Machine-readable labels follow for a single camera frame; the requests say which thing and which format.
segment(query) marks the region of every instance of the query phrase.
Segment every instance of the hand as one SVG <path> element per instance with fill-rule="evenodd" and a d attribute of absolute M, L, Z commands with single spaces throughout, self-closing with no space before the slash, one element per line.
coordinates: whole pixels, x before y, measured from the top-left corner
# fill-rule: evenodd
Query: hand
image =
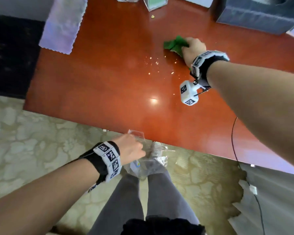
<path fill-rule="evenodd" d="M 186 42 L 189 44 L 188 47 L 182 47 L 183 58 L 186 65 L 190 68 L 194 59 L 207 51 L 206 45 L 202 43 L 199 39 L 194 39 L 192 37 L 185 38 Z"/>
<path fill-rule="evenodd" d="M 112 140 L 120 149 L 121 165 L 138 160 L 146 155 L 143 145 L 132 134 L 123 134 Z"/>

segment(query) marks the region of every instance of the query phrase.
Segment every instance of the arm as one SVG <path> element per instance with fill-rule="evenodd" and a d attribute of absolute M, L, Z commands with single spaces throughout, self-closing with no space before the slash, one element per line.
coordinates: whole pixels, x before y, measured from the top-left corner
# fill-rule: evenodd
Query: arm
<path fill-rule="evenodd" d="M 120 149 L 122 165 L 145 155 L 142 144 L 132 135 L 113 141 Z M 46 234 L 98 178 L 95 167 L 80 159 L 2 197 L 0 235 Z"/>
<path fill-rule="evenodd" d="M 187 41 L 183 55 L 190 66 L 206 46 L 198 39 Z M 217 61 L 207 80 L 252 134 L 294 165 L 294 74 Z"/>

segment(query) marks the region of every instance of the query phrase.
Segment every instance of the wooden table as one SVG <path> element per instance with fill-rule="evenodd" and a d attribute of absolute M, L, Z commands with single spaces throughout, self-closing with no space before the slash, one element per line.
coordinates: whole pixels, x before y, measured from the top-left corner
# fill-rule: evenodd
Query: wooden table
<path fill-rule="evenodd" d="M 197 37 L 235 63 L 294 72 L 290 36 L 215 23 L 208 9 L 184 0 L 150 13 L 143 0 L 89 0 L 73 52 L 41 50 L 24 109 L 235 159 L 235 114 L 219 94 L 212 89 L 194 106 L 181 103 L 179 85 L 189 70 L 163 49 L 176 35 Z"/>

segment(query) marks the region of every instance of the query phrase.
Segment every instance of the gray pants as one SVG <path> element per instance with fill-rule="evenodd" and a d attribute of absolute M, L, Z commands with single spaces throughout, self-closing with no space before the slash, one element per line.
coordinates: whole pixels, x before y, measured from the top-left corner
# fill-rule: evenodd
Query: gray pants
<path fill-rule="evenodd" d="M 199 224 L 167 171 L 148 176 L 148 188 L 147 216 L 184 218 L 192 224 Z M 139 179 L 127 174 L 118 183 L 88 235 L 120 235 L 123 225 L 132 218 L 144 219 L 144 213 L 139 199 Z"/>

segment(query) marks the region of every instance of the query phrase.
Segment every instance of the green rag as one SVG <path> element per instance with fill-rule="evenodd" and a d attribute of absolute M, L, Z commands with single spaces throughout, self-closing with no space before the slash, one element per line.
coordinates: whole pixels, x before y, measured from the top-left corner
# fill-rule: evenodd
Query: green rag
<path fill-rule="evenodd" d="M 178 55 L 183 57 L 182 53 L 182 47 L 189 47 L 188 43 L 185 39 L 183 39 L 181 36 L 177 36 L 174 40 L 171 41 L 165 41 L 163 43 L 164 49 L 169 49 L 172 52 L 176 52 Z"/>

